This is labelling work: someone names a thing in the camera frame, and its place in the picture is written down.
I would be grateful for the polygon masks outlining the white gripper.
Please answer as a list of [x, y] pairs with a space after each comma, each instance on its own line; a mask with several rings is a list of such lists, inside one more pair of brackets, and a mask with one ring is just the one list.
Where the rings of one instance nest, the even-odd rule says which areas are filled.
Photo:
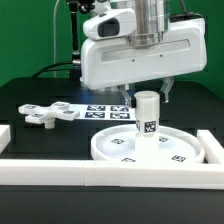
[[136, 99], [125, 84], [163, 78], [161, 99], [169, 102], [173, 76], [201, 71], [207, 63], [203, 18], [170, 24], [162, 43], [133, 48], [126, 37], [93, 41], [82, 47], [82, 81], [92, 90], [119, 86], [125, 104]]

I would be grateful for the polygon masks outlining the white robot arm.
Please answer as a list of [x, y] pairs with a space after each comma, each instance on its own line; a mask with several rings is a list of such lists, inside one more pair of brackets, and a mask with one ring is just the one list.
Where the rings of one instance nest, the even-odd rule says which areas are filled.
[[205, 20], [171, 16], [169, 0], [109, 0], [83, 31], [82, 81], [92, 90], [161, 79], [167, 101], [175, 76], [207, 63]]

